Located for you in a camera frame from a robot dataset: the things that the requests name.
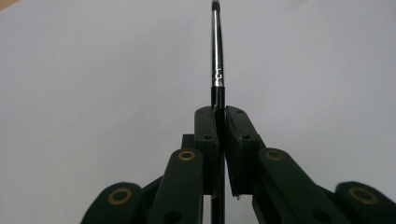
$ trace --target white wall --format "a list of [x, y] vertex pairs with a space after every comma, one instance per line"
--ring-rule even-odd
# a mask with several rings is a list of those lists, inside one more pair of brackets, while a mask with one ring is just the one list
[[[0, 11], [0, 222], [79, 223], [163, 174], [210, 104], [210, 1], [20, 1]], [[221, 2], [226, 104], [319, 185], [396, 200], [396, 2]], [[227, 223], [257, 223], [228, 194]]]

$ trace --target silver ferrule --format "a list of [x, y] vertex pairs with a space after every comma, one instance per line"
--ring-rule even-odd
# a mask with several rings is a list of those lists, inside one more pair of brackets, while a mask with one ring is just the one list
[[212, 11], [212, 86], [224, 86], [220, 14]]

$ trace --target hole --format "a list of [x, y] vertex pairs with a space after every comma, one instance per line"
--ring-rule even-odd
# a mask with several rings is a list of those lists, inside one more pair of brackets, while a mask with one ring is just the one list
[[165, 221], [165, 223], [178, 223], [181, 219], [181, 215], [179, 212], [177, 211], [169, 211], [165, 214], [165, 216], [163, 216], [163, 220]]
[[132, 197], [130, 189], [122, 188], [116, 189], [108, 195], [107, 201], [113, 205], [120, 205], [128, 202]]
[[312, 215], [320, 223], [331, 223], [332, 222], [332, 218], [329, 216], [329, 214], [327, 214], [321, 210], [315, 210], [312, 213]]
[[273, 160], [273, 161], [283, 160], [282, 153], [280, 153], [278, 151], [273, 151], [273, 150], [265, 152], [265, 157], [267, 157], [268, 159]]
[[195, 158], [195, 153], [191, 151], [182, 151], [178, 153], [178, 158], [183, 160], [183, 161], [190, 161]]
[[378, 203], [378, 198], [367, 189], [354, 187], [349, 189], [349, 194], [354, 198], [356, 201], [361, 203], [374, 205]]

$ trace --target white background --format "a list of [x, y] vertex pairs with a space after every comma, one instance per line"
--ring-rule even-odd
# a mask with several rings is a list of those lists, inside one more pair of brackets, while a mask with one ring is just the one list
[[[79, 223], [104, 188], [162, 175], [210, 104], [210, 22], [210, 1], [0, 11], [0, 222]], [[396, 2], [224, 0], [221, 22], [226, 105], [322, 187], [395, 201]], [[227, 197], [227, 223], [257, 223]]]

